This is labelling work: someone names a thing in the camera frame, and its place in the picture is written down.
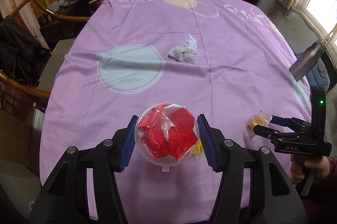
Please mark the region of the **person's right hand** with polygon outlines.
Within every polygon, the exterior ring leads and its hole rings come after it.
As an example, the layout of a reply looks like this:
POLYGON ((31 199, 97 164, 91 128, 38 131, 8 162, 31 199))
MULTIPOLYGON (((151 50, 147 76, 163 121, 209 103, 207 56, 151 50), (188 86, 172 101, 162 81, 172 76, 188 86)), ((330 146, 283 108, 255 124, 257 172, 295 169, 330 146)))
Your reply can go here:
POLYGON ((303 168, 305 166, 309 169, 314 169, 316 171, 316 179, 321 181, 324 180, 330 172, 330 162, 327 157, 316 157, 310 158, 304 161, 304 163, 299 163, 299 160, 295 155, 291 158, 291 181, 293 184, 298 184, 304 180, 303 168))

